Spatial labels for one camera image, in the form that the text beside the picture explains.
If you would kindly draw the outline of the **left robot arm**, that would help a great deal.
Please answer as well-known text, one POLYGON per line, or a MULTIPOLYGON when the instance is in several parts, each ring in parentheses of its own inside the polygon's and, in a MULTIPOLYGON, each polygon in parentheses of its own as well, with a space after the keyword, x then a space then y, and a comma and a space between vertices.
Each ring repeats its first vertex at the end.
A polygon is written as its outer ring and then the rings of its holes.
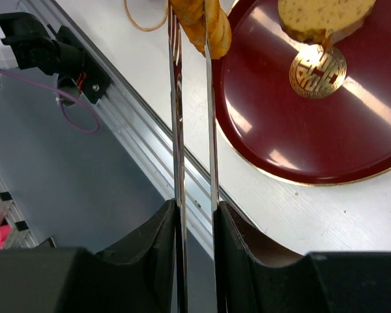
POLYGON ((85 53, 52 39, 41 21, 26 12, 0 14, 0 70, 39 68, 46 75, 77 78, 85 53))

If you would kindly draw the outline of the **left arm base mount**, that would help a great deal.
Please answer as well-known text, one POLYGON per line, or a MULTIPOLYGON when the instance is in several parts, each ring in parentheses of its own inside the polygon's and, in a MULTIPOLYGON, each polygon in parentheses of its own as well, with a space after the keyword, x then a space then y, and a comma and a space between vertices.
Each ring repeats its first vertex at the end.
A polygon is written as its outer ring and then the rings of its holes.
POLYGON ((60 26, 56 40, 81 51, 83 55, 81 70, 75 70, 72 79, 87 99, 96 104, 105 95, 111 84, 109 74, 67 26, 60 26))

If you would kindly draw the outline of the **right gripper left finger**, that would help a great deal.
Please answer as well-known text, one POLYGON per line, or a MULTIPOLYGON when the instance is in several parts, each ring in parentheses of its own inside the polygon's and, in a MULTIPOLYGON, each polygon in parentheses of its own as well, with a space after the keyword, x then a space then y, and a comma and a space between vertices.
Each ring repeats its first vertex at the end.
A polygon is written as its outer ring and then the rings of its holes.
POLYGON ((175 202, 106 249, 0 250, 0 312, 169 312, 175 202))

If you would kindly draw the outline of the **sliced bread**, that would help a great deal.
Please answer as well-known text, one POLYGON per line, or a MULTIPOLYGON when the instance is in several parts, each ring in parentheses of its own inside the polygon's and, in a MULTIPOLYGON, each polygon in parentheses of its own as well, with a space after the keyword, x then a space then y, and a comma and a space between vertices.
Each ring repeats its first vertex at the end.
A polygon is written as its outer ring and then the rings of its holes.
POLYGON ((329 49, 360 29, 373 0, 278 1, 281 29, 292 39, 329 49))

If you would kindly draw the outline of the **long twisted bread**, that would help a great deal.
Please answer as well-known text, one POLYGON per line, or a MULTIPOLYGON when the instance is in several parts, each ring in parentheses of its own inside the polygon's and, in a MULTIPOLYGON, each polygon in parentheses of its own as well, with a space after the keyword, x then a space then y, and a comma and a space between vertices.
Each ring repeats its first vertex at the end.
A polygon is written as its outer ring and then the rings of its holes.
POLYGON ((215 60, 227 54, 232 32, 219 0, 174 0, 169 3, 188 40, 198 52, 205 55, 205 47, 208 46, 210 58, 215 60))

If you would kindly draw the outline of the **red paper bag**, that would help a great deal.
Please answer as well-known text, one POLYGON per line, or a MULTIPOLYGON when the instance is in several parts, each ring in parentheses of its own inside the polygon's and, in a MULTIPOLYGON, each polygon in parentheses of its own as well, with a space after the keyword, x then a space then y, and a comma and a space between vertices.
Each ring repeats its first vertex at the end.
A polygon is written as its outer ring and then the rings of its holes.
POLYGON ((124 0, 123 5, 129 22, 140 31, 155 31, 166 22, 167 1, 124 0))

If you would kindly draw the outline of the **metal tongs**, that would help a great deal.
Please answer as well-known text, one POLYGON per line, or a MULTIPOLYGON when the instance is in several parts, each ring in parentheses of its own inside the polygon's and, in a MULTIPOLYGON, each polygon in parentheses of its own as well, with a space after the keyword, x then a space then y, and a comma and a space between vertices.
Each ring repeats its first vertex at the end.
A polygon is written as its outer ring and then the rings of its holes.
MULTIPOLYGON (((167 20, 169 37, 169 73, 171 83, 171 120, 173 144, 173 176, 175 189, 175 248, 177 266, 177 303, 179 312, 188 311, 188 249, 187 249, 187 212, 185 187, 185 156, 182 114, 182 38, 179 20, 171 2, 167 2, 167 20)), ((209 36, 205 35, 205 57, 207 69, 207 100, 209 109, 209 153, 210 153, 210 189, 212 216, 218 207, 218 170, 216 144, 216 108, 210 58, 209 36)))

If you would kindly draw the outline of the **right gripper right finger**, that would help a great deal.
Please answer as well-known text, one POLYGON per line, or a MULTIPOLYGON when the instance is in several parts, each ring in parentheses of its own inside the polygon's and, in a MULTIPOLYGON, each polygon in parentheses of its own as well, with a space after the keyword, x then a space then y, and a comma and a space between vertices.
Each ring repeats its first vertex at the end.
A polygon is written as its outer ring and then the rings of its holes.
POLYGON ((214 257, 219 312, 391 312, 391 252, 300 255, 221 201, 214 257))

